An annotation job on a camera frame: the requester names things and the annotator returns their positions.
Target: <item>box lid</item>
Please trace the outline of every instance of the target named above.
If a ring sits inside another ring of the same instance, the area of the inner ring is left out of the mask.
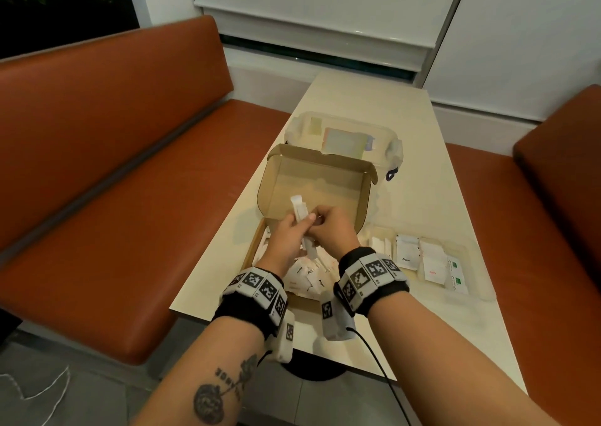
[[[280,220],[292,210],[290,197],[302,195],[309,210],[317,205],[341,207],[359,232],[370,188],[377,182],[376,168],[368,161],[279,144],[267,156],[257,204],[264,217]]]

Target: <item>table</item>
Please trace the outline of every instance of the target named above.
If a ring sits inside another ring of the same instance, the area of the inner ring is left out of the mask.
[[[484,266],[480,249],[453,166],[428,94],[401,82],[354,73],[328,70],[313,81],[292,117],[317,111],[390,127],[403,141],[404,161],[396,177],[384,183],[378,197],[375,224],[390,221],[407,225],[437,227],[473,241],[470,256]],[[284,142],[282,129],[275,144]],[[261,214],[257,190],[265,169],[264,158],[244,188],[219,231],[192,270],[171,305],[171,310],[210,321],[219,295],[236,275]],[[526,391],[513,348],[496,301],[477,301],[470,314],[452,304],[428,297],[418,300],[494,361]],[[359,372],[381,376],[381,372],[360,339],[329,342],[321,333],[321,318],[302,310],[296,316],[294,347],[339,362]],[[387,375],[394,378],[365,317],[355,318],[357,330],[370,344]]]

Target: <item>seat cushion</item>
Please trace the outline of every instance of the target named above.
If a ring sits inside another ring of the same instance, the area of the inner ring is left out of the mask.
[[[516,162],[601,288],[601,86],[584,89],[513,150]]]
[[[530,397],[601,424],[601,295],[511,157],[447,149]]]
[[[0,63],[0,250],[232,89],[210,16]]]
[[[221,106],[13,259],[0,272],[0,308],[120,361],[145,361],[288,117]]]

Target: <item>wire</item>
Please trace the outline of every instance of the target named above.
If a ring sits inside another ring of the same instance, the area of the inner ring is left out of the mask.
[[[261,361],[263,361],[267,355],[271,355],[272,353],[273,353],[273,351],[271,351],[271,350],[267,350],[267,351],[265,352],[265,354],[264,354],[263,356],[261,356],[261,359],[260,359],[260,360],[259,360],[259,362],[257,363],[257,367],[259,367],[259,364],[261,364]]]
[[[374,351],[372,350],[372,347],[370,346],[370,344],[367,343],[367,341],[363,338],[363,336],[361,336],[359,334],[359,332],[356,329],[351,328],[350,326],[346,327],[347,331],[352,331],[354,332],[356,335],[358,335],[358,337],[361,338],[361,340],[363,340],[363,343],[365,344],[365,346],[368,348],[368,350],[370,351],[370,353],[372,354],[372,356],[374,357],[374,360],[376,360],[376,363],[378,363],[378,367],[380,368],[380,370],[382,371],[382,374],[384,374],[384,378],[386,378],[386,381],[388,383],[388,386],[390,387],[390,391],[393,392],[394,398],[397,400],[397,404],[399,407],[401,407],[401,410],[403,411],[403,415],[405,415],[405,420],[407,421],[407,424],[409,426],[411,426],[411,422],[409,421],[409,417],[407,416],[407,412],[405,412],[405,409],[403,408],[403,405],[401,404],[401,401],[398,399],[397,396],[397,392],[394,390],[393,388],[393,384],[390,383],[390,379],[388,378],[388,376],[386,375],[386,372],[384,371],[384,368],[382,367],[382,365],[380,364],[380,362],[378,361],[376,354],[374,353]]]
[[[19,386],[17,381],[10,374],[0,374],[0,377],[8,378],[13,383],[14,387],[17,389],[17,392],[19,393],[19,398],[22,401],[29,401],[30,399],[37,398],[40,394],[45,393],[50,388],[52,388],[56,384],[56,382],[58,382],[58,380],[63,376],[63,374],[65,372],[67,373],[67,383],[65,383],[65,387],[63,388],[63,392],[61,393],[61,396],[58,398],[58,400],[54,404],[54,407],[52,407],[52,411],[50,412],[50,415],[48,416],[48,418],[46,418],[46,421],[41,424],[41,426],[45,426],[46,423],[48,423],[50,421],[50,418],[52,418],[52,415],[54,415],[54,412],[56,411],[56,407],[58,407],[58,404],[60,404],[61,401],[63,400],[63,398],[65,397],[65,393],[67,392],[67,387],[69,386],[69,382],[71,381],[71,371],[69,370],[69,366],[67,366],[63,372],[58,374],[58,377],[56,377],[54,379],[54,382],[49,384],[46,388],[44,388],[38,394],[29,396],[28,398],[25,397],[25,395],[23,394],[23,390],[21,390],[21,387]]]

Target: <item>black planter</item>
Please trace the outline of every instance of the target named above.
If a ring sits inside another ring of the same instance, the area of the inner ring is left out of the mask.
[[[0,3],[0,59],[139,28],[131,0]]]

